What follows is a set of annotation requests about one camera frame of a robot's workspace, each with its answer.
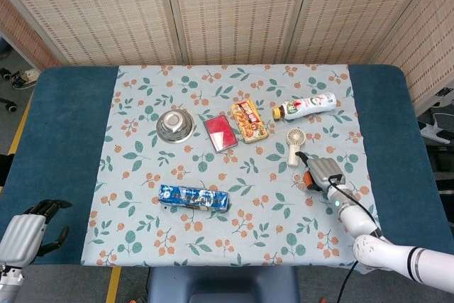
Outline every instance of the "floral tablecloth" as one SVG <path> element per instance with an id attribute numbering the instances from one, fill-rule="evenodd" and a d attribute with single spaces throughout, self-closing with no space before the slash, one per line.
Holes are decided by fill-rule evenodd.
<path id="1" fill-rule="evenodd" d="M 333 92 L 336 109 L 291 122 L 271 107 Z M 353 262 L 353 239 L 325 194 L 308 192 L 304 166 L 287 166 L 287 131 L 300 127 L 301 150 L 332 157 L 374 216 L 374 198 L 347 65 L 122 66 L 112 96 L 82 254 L 85 265 L 330 265 Z M 215 153 L 203 121 L 251 98 L 270 136 Z M 171 145 L 156 134 L 170 109 L 186 109 L 193 136 Z M 222 214 L 164 206 L 161 184 L 220 190 Z"/>

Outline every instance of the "white fan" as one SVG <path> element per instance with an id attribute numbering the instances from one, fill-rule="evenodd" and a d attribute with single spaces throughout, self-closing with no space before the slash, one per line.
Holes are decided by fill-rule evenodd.
<path id="1" fill-rule="evenodd" d="M 298 166 L 299 158 L 295 153 L 299 152 L 299 148 L 305 140 L 306 134 L 300 128 L 292 128 L 287 133 L 287 145 L 289 145 L 289 160 L 287 163 L 289 166 Z"/>

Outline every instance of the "robotic arm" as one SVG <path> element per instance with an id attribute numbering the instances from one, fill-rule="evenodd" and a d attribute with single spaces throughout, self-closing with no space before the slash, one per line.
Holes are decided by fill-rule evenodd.
<path id="1" fill-rule="evenodd" d="M 0 242 L 0 302 L 13 303 L 23 284 L 22 269 L 37 256 L 41 257 L 63 244 L 69 226 L 63 228 L 56 241 L 42 245 L 42 240 L 58 209 L 71 206 L 63 200 L 43 200 L 12 218 Z"/>
<path id="2" fill-rule="evenodd" d="M 431 287 L 454 293 L 454 255 L 390 243 L 372 215 L 345 186 L 345 176 L 332 158 L 308 159 L 298 152 L 309 169 L 304 176 L 308 189 L 328 194 L 339 219 L 355 241 L 353 255 L 371 268 L 388 268 Z"/>

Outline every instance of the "snack box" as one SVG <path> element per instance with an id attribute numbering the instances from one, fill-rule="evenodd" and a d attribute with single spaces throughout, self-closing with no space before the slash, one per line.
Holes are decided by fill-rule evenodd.
<path id="1" fill-rule="evenodd" d="M 260 119 L 260 115 L 251 99 L 234 103 L 232 114 L 238 124 L 245 143 L 262 140 L 268 137 L 268 132 Z"/>
<path id="2" fill-rule="evenodd" d="M 185 186 L 162 184 L 157 196 L 161 204 L 184 206 L 204 211 L 227 211 L 228 193 Z"/>

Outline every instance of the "stainless steel bowl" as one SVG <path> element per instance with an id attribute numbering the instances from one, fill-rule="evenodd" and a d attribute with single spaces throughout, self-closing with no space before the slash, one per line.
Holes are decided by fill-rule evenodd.
<path id="1" fill-rule="evenodd" d="M 167 143 L 181 143 L 191 137 L 194 119 L 187 111 L 175 109 L 166 111 L 157 120 L 156 132 Z"/>

